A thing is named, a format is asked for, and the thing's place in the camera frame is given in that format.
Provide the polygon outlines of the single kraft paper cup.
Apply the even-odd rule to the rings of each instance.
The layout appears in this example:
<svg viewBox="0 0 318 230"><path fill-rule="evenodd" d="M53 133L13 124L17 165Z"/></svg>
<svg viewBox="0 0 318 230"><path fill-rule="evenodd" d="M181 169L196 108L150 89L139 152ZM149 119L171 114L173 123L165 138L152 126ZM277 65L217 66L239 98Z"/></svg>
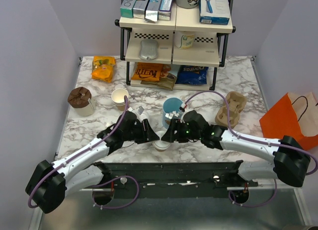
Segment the single kraft paper cup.
<svg viewBox="0 0 318 230"><path fill-rule="evenodd" d="M171 143L158 140L158 141L153 141L152 145L155 147L155 149L158 152L163 152L163 151L167 150L170 147Z"/></svg>

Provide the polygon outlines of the kraft paper cup stack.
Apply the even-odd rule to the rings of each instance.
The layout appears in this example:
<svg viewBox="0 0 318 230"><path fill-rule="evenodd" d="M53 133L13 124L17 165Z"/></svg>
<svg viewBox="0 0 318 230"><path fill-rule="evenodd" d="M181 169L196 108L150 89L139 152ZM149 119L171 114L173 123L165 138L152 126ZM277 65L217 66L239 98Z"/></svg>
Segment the kraft paper cup stack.
<svg viewBox="0 0 318 230"><path fill-rule="evenodd" d="M113 103L116 105L117 109L120 111L125 110L125 99L124 97L129 98L129 93L124 88L118 88L114 90L111 94L111 99Z"/></svg>

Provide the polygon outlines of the brown pulp cup carrier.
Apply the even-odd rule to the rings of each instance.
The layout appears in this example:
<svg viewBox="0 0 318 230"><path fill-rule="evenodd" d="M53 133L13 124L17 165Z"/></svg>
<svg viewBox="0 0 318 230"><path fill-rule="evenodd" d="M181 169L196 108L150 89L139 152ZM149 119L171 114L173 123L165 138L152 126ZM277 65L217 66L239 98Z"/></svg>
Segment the brown pulp cup carrier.
<svg viewBox="0 0 318 230"><path fill-rule="evenodd" d="M239 123L240 113L245 108L247 99L244 95L238 92L230 91L226 96L226 100L229 106L230 127L233 129ZM215 117L215 122L217 125L225 127L228 126L228 110L225 102L219 109Z"/></svg>

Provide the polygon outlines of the single white cup lid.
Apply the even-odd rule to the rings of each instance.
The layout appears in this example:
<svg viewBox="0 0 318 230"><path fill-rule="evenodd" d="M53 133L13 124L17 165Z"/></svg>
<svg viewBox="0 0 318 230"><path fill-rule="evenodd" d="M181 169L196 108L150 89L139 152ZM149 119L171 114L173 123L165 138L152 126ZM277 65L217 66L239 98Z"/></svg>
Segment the single white cup lid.
<svg viewBox="0 0 318 230"><path fill-rule="evenodd" d="M159 137L159 140L157 141L153 141L152 142L152 145L155 147L155 149L157 151L165 151L166 149L168 149L171 145L171 143L169 142L164 142L161 140L161 138L163 137L163 135L165 134L165 131L157 131L156 134L158 135Z"/></svg>

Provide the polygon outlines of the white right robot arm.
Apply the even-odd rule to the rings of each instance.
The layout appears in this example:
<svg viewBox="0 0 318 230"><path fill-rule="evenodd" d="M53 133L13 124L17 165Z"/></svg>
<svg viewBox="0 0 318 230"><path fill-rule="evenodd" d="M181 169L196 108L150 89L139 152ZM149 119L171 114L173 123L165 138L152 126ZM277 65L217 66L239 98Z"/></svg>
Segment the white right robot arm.
<svg viewBox="0 0 318 230"><path fill-rule="evenodd" d="M244 161L229 173L229 182L234 186L240 186L246 180L279 179L289 186L302 187L310 164L309 155L292 137L266 139L242 134L209 124L194 110L186 112L181 119L172 119L161 140L168 143L200 141L211 149L258 157L259 161Z"/></svg>

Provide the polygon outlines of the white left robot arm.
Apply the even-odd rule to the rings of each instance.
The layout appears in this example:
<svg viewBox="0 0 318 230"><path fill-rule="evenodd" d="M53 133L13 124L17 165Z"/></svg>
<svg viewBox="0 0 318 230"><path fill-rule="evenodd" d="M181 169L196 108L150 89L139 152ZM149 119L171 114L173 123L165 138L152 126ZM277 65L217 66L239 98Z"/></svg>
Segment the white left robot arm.
<svg viewBox="0 0 318 230"><path fill-rule="evenodd" d="M38 163L25 188L28 207L39 207L47 214L55 210L71 190L96 185L106 187L110 175L94 166L94 162L122 148L126 141L143 144L158 140L147 118L139 120L135 113L124 111L115 124L99 132L83 148L58 161Z"/></svg>

